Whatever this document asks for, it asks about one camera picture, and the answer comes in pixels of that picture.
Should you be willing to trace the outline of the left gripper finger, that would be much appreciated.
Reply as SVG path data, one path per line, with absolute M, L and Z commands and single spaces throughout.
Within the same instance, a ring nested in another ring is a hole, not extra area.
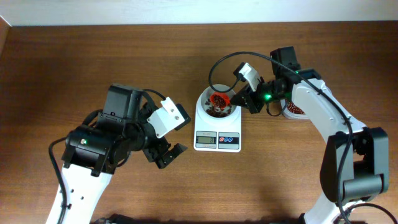
M 171 162 L 173 162 L 179 155 L 181 155 L 186 150 L 187 146 L 184 146 L 179 143 L 174 145 L 174 147 L 171 150 L 167 151 L 162 156 L 161 168 L 162 169 L 166 168 Z
M 167 146 L 157 148 L 157 155 L 154 161 L 157 165 L 169 165 L 171 163 L 171 154 Z

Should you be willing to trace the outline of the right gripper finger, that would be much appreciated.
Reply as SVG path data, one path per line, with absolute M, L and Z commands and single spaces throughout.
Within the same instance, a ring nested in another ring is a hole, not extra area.
M 249 97 L 250 91 L 251 87 L 249 85 L 245 85 L 232 97 L 232 99 L 230 99 L 230 101 L 246 101 Z
M 230 103 L 235 106 L 240 106 L 244 109 L 249 110 L 251 113 L 253 111 L 253 105 L 250 98 L 245 98 L 244 96 L 234 96 L 230 99 Z

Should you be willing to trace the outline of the orange measuring scoop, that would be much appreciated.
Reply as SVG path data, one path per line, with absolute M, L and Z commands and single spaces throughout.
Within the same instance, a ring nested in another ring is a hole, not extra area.
M 210 96 L 210 101 L 214 107 L 224 109 L 230 104 L 229 97 L 226 93 L 214 92 Z

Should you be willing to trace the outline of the red adzuki beans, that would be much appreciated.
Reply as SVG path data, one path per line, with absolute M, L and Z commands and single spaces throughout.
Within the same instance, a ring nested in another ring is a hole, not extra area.
M 305 114 L 299 107 L 295 106 L 292 102 L 288 103 L 287 109 L 292 114 Z

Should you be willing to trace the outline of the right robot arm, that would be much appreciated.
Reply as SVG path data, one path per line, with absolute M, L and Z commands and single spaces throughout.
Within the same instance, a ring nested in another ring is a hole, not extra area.
M 265 82 L 248 63 L 234 71 L 248 84 L 231 103 L 259 113 L 271 102 L 288 100 L 300 108 L 326 142 L 320 171 L 322 194 L 301 214 L 300 223 L 346 223 L 349 213 L 389 188 L 389 139 L 382 128 L 369 128 L 335 99 L 321 75 L 302 69 L 293 47 L 266 58 L 274 80 Z

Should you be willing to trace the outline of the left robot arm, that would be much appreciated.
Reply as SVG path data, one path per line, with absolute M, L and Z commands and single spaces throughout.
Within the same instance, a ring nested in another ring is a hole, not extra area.
M 47 223 L 89 223 L 116 169 L 141 151 L 159 169 L 186 150 L 165 138 L 191 121 L 169 97 L 156 106 L 149 89 L 112 84 L 104 108 L 49 145 L 58 192 Z

